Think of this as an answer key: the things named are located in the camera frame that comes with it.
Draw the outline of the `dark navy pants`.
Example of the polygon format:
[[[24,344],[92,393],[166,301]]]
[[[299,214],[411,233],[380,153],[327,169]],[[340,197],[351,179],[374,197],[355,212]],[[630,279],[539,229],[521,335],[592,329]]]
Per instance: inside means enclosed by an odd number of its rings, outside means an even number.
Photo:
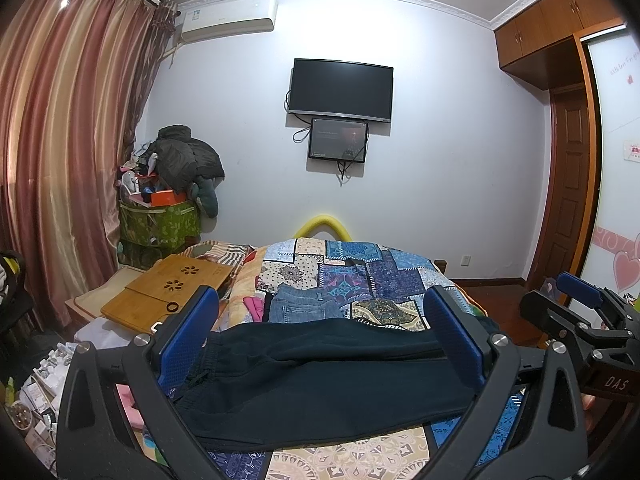
[[[206,450],[250,452],[439,422],[473,396],[429,330],[331,318],[210,334],[174,407]]]

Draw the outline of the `brown wooden door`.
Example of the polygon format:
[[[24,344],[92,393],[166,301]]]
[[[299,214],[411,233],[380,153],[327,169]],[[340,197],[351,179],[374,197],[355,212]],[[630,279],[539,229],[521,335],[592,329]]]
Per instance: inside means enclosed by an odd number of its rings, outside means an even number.
[[[582,228],[589,177],[589,120],[584,87],[551,92],[551,166],[544,220],[527,287],[570,270]]]

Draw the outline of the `bamboo lap desk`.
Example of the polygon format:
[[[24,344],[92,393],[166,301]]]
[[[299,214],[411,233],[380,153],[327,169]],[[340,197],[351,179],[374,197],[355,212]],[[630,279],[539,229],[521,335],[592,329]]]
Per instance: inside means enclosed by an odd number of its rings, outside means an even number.
[[[137,333],[179,312],[200,286],[218,290],[232,267],[203,259],[170,255],[155,263],[101,308],[104,318]]]

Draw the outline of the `patchwork blue bedspread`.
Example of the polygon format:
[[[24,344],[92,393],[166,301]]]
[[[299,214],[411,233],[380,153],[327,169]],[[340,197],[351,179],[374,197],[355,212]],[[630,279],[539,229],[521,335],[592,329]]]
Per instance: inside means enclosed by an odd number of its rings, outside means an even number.
[[[268,304],[282,285],[325,289],[345,318],[367,326],[423,332],[427,289],[440,285],[465,313],[486,312],[432,260],[379,244],[291,238],[266,246],[256,288]],[[274,452],[213,452],[230,479],[412,479],[444,445],[456,418],[349,443]]]

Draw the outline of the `colourful fleece blanket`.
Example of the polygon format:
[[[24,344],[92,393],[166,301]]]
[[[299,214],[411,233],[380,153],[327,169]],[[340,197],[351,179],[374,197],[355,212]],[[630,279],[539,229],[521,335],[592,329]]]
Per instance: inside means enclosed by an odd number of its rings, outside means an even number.
[[[253,322],[250,310],[244,304],[244,298],[265,299],[266,294],[256,288],[256,283],[262,270],[266,249],[266,246],[258,248],[247,256],[232,283],[229,298],[222,303],[221,315],[213,327],[214,332],[223,332],[233,326]]]

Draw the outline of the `pink cloth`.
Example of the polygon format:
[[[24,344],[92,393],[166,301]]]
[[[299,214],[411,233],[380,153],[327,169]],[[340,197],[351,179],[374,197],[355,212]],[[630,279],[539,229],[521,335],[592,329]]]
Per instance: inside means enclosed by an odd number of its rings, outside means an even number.
[[[262,322],[265,311],[265,300],[263,300],[262,297],[244,297],[243,304],[254,323]]]

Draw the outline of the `green storage bag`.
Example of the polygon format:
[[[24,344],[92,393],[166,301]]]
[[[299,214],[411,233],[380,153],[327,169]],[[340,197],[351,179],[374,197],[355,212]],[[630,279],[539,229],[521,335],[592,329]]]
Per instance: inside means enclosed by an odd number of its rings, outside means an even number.
[[[142,270],[198,243],[201,236],[200,212],[189,202],[155,208],[121,203],[119,227],[118,262]]]

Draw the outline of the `folded blue jeans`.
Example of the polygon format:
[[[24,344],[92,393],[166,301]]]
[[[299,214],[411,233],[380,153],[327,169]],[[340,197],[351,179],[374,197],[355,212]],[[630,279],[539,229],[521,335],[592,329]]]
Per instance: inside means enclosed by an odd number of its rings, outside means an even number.
[[[282,285],[270,301],[268,322],[299,324],[344,317],[341,306],[325,289]]]

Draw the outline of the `white sliding wardrobe door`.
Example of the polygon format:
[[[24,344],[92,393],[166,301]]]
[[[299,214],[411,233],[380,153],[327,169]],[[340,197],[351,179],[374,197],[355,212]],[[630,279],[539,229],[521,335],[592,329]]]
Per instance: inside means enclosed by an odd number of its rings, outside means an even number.
[[[639,296],[639,46],[620,25],[582,42],[600,125],[598,208],[582,277]]]

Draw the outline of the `brown wooden wardrobe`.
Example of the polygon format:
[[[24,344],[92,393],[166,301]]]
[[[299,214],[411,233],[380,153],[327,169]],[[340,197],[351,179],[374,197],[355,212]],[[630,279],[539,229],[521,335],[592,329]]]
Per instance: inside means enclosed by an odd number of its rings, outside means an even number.
[[[582,84],[578,35],[621,20],[612,0],[539,0],[496,29],[499,67],[540,90]]]

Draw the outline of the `dark jacket pile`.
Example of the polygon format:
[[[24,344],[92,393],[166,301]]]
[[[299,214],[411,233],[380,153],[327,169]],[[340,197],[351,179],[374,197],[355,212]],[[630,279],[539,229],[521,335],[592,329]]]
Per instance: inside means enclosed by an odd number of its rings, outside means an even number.
[[[153,154],[154,171],[177,192],[184,192],[197,178],[224,178],[218,153],[209,144],[195,139],[186,125],[160,128],[157,139],[140,156],[139,164],[149,167]]]

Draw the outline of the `pink striped curtain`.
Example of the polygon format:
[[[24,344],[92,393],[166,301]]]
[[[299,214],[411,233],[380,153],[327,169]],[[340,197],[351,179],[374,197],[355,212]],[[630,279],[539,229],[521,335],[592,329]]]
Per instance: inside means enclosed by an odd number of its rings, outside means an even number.
[[[116,269],[116,180],[174,32],[164,0],[6,0],[1,244],[26,260],[39,317]]]

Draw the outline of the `white air conditioner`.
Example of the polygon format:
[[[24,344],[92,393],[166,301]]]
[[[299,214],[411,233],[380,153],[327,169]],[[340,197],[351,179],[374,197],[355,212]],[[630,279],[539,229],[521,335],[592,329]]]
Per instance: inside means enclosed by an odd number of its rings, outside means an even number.
[[[199,6],[184,14],[184,44],[215,38],[272,32],[277,0],[233,0]]]

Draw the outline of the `small wall monitor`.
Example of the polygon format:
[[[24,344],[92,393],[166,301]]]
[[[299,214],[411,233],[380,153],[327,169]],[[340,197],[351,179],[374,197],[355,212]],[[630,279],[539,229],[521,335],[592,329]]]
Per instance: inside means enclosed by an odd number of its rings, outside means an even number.
[[[308,157],[363,164],[367,155],[368,133],[365,122],[314,118],[309,133]]]

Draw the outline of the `black wall television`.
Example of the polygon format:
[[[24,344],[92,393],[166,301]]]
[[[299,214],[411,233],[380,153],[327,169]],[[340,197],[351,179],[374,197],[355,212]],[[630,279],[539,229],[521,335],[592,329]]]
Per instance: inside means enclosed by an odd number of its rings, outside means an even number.
[[[393,93],[393,67],[296,58],[288,110],[297,115],[390,122]]]

